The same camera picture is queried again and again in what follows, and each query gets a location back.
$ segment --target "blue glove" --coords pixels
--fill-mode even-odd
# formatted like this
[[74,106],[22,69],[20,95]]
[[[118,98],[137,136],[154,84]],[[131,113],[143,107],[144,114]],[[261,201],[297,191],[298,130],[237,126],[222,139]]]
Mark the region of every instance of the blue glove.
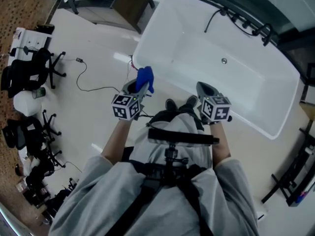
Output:
[[151,93],[154,93],[153,89],[153,81],[154,81],[154,75],[152,68],[150,66],[146,66],[145,68],[140,68],[138,70],[138,76],[136,81],[136,91],[139,92],[141,88],[149,82],[149,91]]

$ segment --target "faucet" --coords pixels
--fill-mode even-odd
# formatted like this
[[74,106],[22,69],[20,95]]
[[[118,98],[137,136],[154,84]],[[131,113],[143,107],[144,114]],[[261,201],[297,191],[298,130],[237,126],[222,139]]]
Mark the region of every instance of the faucet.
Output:
[[268,45],[268,43],[269,43],[270,40],[271,40],[271,37],[274,35],[274,29],[272,28],[271,24],[266,23],[266,24],[264,24],[263,26],[259,27],[258,29],[255,29],[255,30],[252,31],[252,34],[253,34],[254,36],[258,36],[258,35],[262,32],[262,30],[263,30],[264,28],[267,28],[267,27],[269,27],[269,30],[270,30],[270,31],[269,31],[269,33],[268,33],[267,36],[265,36],[265,37],[263,37],[263,38],[261,39],[261,40],[264,42],[264,46]]

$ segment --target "black shoe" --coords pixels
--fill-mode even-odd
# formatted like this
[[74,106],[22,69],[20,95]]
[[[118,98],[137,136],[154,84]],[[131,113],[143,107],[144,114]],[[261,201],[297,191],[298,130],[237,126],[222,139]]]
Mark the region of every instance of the black shoe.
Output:
[[172,99],[167,99],[165,102],[165,108],[168,111],[177,111],[178,108],[176,106],[176,103]]
[[191,97],[188,98],[186,104],[190,104],[194,108],[197,105],[197,102],[198,102],[197,96],[192,95]]

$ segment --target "gray shirt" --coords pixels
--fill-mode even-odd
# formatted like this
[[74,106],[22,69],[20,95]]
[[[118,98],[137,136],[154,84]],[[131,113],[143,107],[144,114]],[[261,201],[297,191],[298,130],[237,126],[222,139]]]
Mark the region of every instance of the gray shirt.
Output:
[[[170,123],[156,122],[154,126],[203,133],[196,130],[188,114],[178,115]],[[140,131],[130,158],[164,164],[167,146],[149,143],[147,133],[147,128]],[[189,158],[189,165],[208,168],[195,176],[192,183],[200,194],[202,217],[214,236],[258,235],[252,197],[240,162],[229,158],[212,169],[208,147],[177,149],[179,158]],[[144,178],[130,163],[113,166],[102,156],[91,158],[77,187],[58,211],[49,235],[105,236],[139,195]],[[198,236],[199,219],[178,187],[165,186],[141,209],[126,235]]]

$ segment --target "white bathtub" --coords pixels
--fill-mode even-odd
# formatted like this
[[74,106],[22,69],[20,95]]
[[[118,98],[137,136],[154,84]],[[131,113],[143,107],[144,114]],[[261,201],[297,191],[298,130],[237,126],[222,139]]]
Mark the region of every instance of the white bathtub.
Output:
[[275,139],[291,109],[299,73],[274,45],[264,47],[261,36],[245,35],[227,16],[218,13],[204,33],[216,10],[199,0],[162,0],[134,63],[150,65],[155,76],[192,94],[198,81],[216,87],[230,99],[232,115]]

